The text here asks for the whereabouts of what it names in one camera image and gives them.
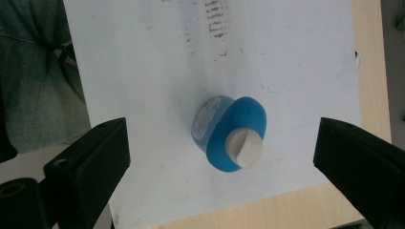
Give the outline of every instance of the blue denim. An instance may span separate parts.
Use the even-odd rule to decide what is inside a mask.
[[[77,66],[53,53],[70,39],[62,1],[0,1],[0,86],[7,135],[20,154],[90,130]]]

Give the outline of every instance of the jeans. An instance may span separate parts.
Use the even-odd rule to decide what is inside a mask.
[[[77,66],[53,53],[69,40],[62,1],[0,1],[0,87],[6,132],[20,154],[90,130]]]

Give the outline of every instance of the bottle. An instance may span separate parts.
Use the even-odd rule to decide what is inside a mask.
[[[235,172],[259,159],[265,132],[266,111],[258,101],[220,95],[199,109],[191,135],[215,168]]]

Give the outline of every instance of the blue bottle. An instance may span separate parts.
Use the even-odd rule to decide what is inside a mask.
[[[215,168],[235,172],[263,153],[265,131],[266,111],[259,102],[220,95],[199,109],[191,135]]]

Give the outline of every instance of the white cap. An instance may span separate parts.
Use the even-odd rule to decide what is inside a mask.
[[[226,152],[242,168],[250,167],[263,153],[263,141],[248,128],[236,129],[226,138]]]

